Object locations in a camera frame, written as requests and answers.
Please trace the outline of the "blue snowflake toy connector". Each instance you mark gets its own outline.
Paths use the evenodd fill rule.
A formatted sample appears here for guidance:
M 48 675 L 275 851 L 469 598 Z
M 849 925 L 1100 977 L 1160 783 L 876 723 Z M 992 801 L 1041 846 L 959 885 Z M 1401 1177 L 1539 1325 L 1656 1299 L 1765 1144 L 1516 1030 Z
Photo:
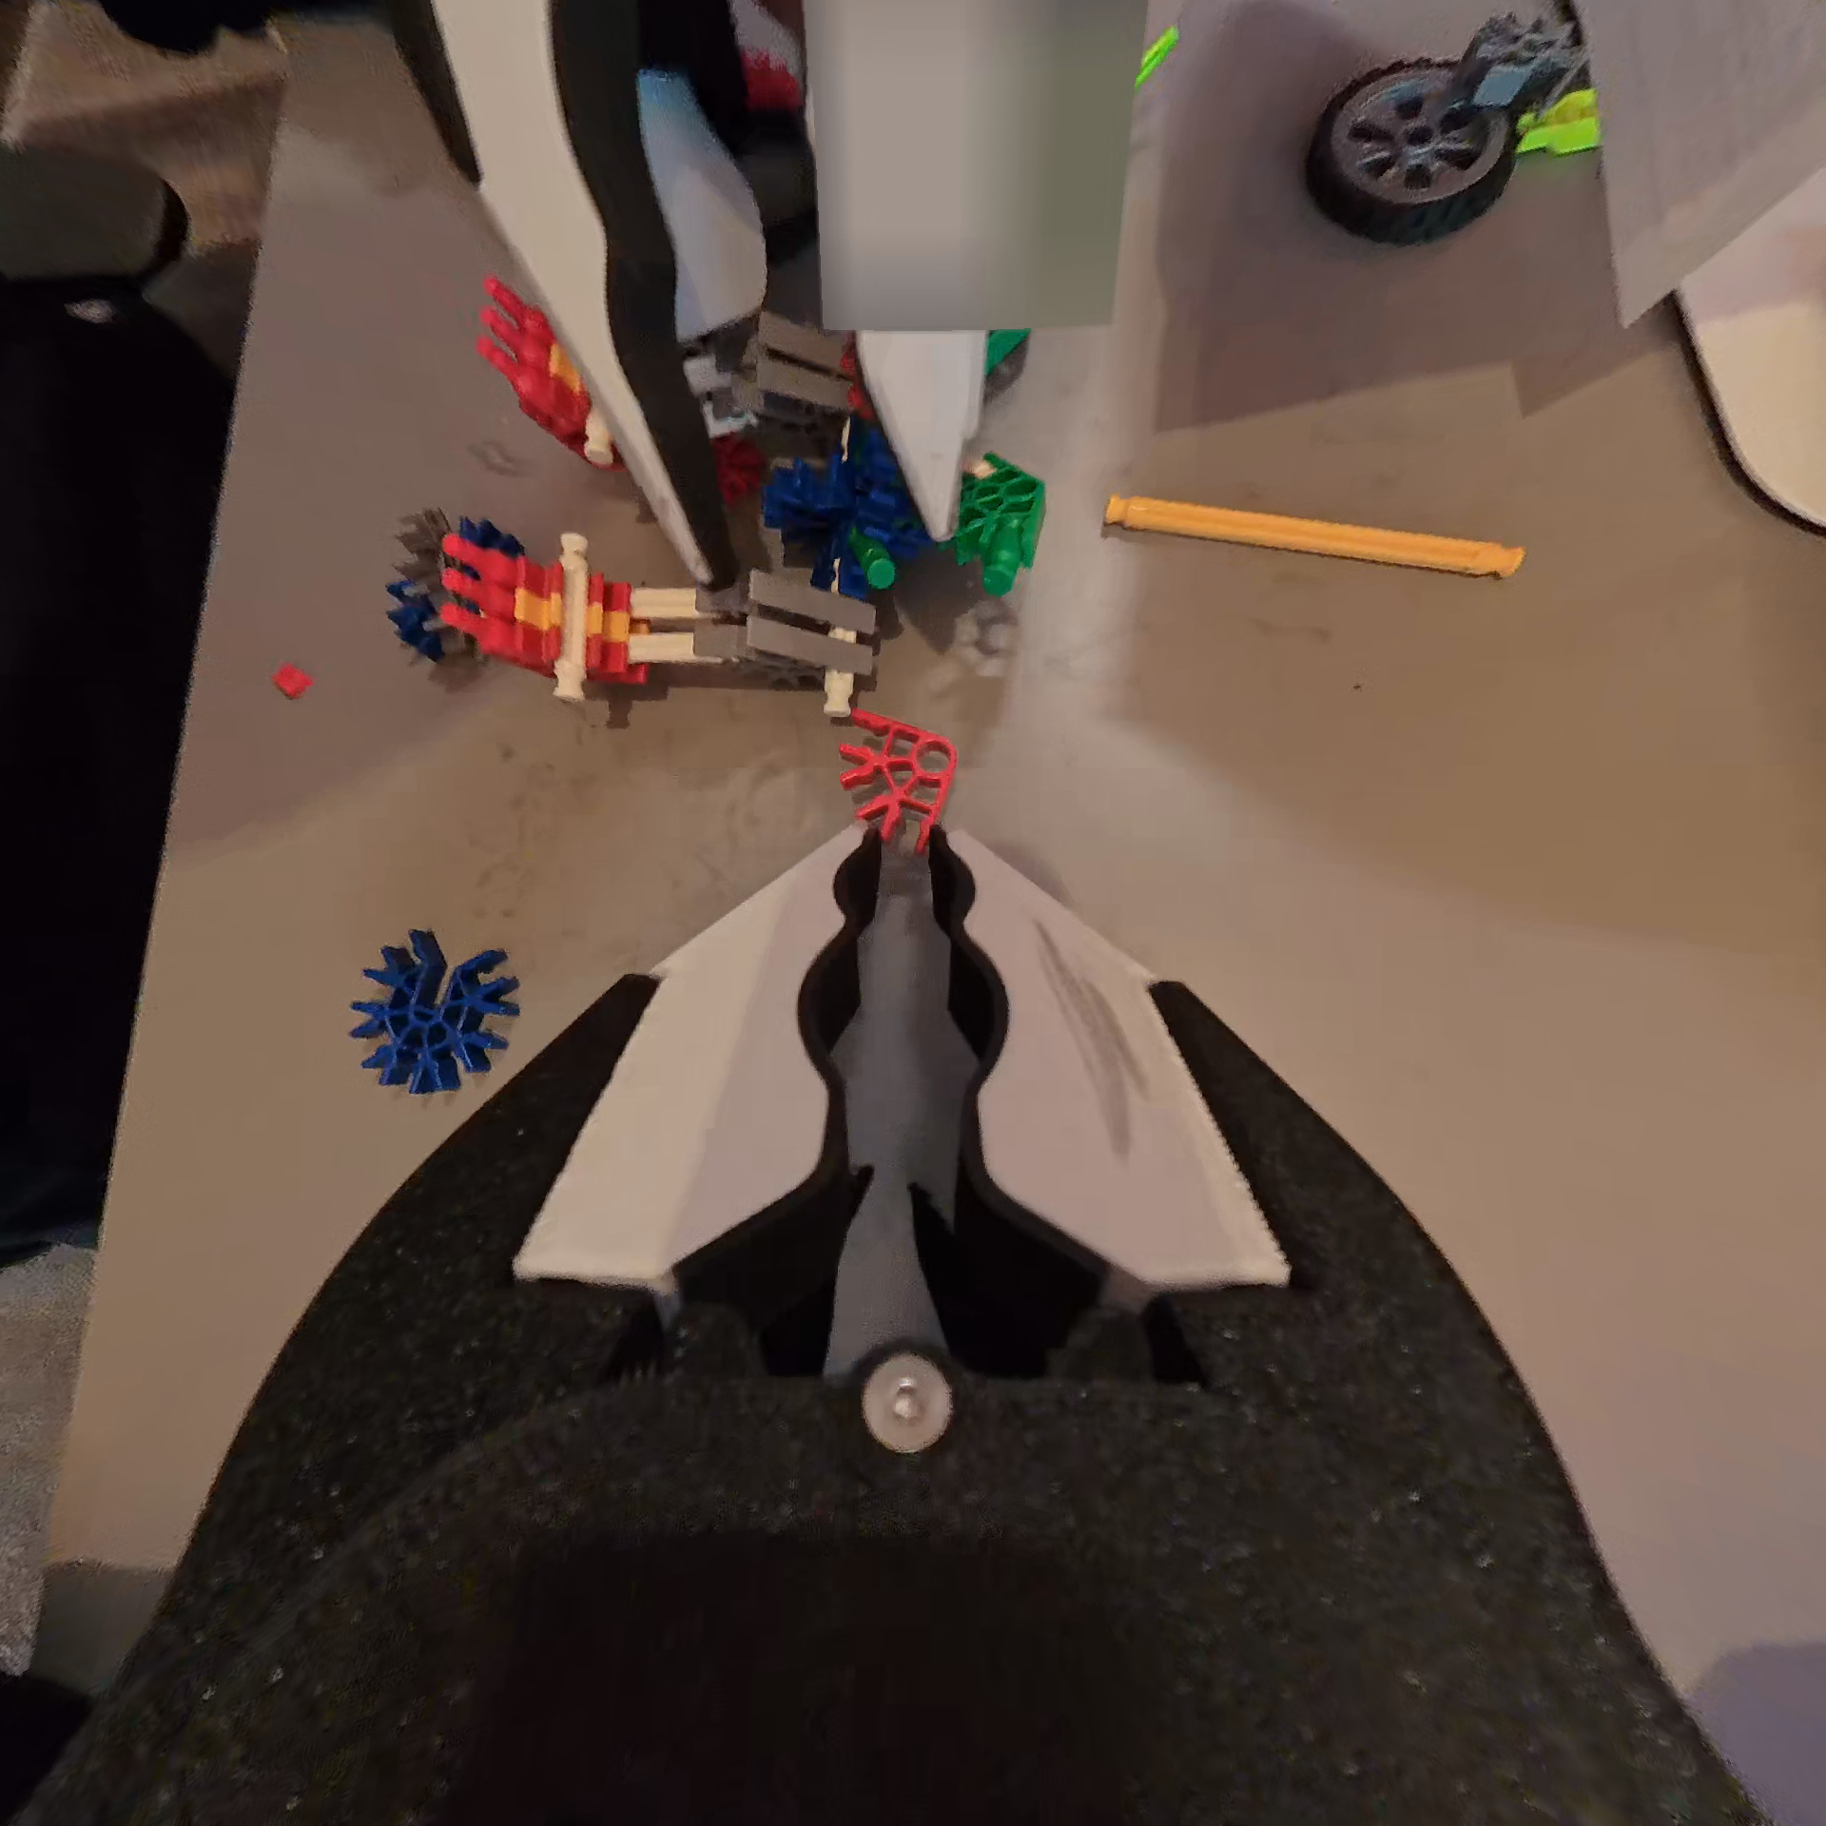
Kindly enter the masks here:
M 458 1095 L 485 1078 L 509 1049 L 506 1024 L 523 1017 L 509 954 L 485 947 L 451 961 L 433 928 L 409 928 L 364 970 L 371 995 L 350 1003 L 360 1068 L 385 1089 Z

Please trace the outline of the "red yellow toy leg assembly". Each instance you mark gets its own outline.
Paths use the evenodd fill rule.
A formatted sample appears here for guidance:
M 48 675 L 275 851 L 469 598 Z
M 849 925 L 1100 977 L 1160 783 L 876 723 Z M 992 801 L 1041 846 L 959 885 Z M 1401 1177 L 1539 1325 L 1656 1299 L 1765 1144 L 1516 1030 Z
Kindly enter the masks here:
M 818 691 L 845 721 L 878 667 L 871 603 L 766 570 L 731 590 L 654 588 L 606 579 L 582 535 L 538 562 L 489 523 L 441 540 L 437 622 L 478 658 L 551 680 L 562 702 L 612 691 L 765 684 Z

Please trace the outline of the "multicolour toy construction model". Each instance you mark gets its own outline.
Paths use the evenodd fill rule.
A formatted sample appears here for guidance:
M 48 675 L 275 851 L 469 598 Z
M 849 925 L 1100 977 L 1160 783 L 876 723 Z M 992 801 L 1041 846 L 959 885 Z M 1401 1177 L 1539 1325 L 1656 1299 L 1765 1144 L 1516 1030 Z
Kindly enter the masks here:
M 760 311 L 736 360 L 699 340 L 689 388 L 711 432 L 721 497 L 760 494 L 760 523 L 812 554 L 815 588 L 867 601 L 933 547 L 975 565 L 994 598 L 1038 562 L 1045 486 L 981 454 L 959 476 L 951 535 L 933 535 L 860 380 L 856 340 Z

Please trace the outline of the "red fan-shaped toy connector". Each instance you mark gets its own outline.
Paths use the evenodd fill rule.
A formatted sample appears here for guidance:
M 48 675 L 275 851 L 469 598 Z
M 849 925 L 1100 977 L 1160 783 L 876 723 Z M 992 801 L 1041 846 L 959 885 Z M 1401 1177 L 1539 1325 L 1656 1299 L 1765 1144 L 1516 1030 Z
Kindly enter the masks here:
M 959 755 L 920 723 L 854 710 L 839 744 L 839 789 L 881 847 L 925 853 L 942 831 Z

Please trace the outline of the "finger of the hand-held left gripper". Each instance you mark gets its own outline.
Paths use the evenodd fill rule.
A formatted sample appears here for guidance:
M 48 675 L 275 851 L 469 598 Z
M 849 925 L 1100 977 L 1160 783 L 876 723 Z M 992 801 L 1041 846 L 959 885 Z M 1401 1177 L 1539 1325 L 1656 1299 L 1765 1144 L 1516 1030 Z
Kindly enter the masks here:
M 424 104 L 706 588 L 740 561 L 683 344 L 746 319 L 726 3 L 430 3 Z
M 988 386 L 988 334 L 856 334 L 856 367 L 902 479 L 944 543 L 956 533 L 966 454 Z

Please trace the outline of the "person's dark clothed legs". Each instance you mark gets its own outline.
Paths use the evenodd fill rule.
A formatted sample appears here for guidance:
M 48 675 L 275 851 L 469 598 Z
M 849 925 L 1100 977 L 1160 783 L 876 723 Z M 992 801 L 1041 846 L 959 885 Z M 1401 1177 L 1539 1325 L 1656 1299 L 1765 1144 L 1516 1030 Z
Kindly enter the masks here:
M 127 290 L 3 285 L 3 1264 L 92 1245 L 234 386 Z

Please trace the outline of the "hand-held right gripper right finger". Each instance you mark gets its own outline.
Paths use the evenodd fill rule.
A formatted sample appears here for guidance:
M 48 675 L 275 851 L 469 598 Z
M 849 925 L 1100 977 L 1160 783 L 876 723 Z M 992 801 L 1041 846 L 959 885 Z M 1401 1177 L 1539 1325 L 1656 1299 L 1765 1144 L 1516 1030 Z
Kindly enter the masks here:
M 959 1241 L 1049 1294 L 1286 1289 L 1160 983 L 966 833 L 933 840 L 927 872 L 971 1054 Z

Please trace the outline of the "blue and grey snowflake connectors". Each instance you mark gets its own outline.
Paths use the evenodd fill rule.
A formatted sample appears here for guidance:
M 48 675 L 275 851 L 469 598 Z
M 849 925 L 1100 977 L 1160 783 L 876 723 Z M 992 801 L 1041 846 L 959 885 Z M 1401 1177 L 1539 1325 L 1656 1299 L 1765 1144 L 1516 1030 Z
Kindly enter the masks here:
M 400 523 L 403 561 L 388 585 L 388 622 L 424 663 L 523 658 L 517 580 L 525 543 L 492 520 L 422 509 Z

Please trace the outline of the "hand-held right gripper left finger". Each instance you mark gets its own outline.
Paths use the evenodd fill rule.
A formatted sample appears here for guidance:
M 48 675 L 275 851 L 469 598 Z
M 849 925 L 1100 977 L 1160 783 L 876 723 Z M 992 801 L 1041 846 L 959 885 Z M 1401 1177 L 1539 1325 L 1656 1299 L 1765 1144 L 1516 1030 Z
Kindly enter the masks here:
M 834 880 L 863 833 L 833 836 L 658 962 L 654 995 L 512 1261 L 675 1294 L 683 1264 L 812 1180 L 825 1082 L 798 997 L 839 937 Z

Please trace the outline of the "black toy wheel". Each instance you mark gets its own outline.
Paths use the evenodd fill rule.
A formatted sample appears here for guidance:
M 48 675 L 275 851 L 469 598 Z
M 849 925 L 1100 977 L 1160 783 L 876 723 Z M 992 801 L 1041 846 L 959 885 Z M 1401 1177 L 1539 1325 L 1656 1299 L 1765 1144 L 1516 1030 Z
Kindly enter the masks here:
M 1432 247 L 1483 219 L 1516 171 L 1516 123 L 1455 95 L 1455 68 L 1416 60 L 1338 92 L 1313 125 L 1303 187 L 1345 234 Z

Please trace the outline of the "grey lime toy axle assembly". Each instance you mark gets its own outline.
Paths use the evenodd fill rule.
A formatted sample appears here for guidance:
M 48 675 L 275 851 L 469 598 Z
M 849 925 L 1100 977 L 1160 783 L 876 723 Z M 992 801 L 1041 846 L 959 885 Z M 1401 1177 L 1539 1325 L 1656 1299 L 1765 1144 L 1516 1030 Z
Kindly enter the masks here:
M 1490 17 L 1460 55 L 1447 100 L 1503 115 L 1516 153 L 1588 153 L 1603 142 L 1588 35 L 1573 3 Z

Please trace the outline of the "long orange toy rod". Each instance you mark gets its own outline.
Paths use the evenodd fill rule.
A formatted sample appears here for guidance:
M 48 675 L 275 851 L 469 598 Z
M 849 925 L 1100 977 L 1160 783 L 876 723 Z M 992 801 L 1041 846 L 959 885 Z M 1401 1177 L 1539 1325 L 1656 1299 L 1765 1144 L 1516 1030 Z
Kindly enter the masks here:
M 1206 543 L 1351 561 L 1387 570 L 1419 570 L 1432 576 L 1460 576 L 1476 580 L 1507 580 L 1526 562 L 1522 547 L 1490 540 L 1383 533 L 1365 524 L 1318 523 L 1301 516 L 1215 509 L 1157 497 L 1113 494 L 1101 514 L 1101 524 L 1116 533 L 1191 538 Z

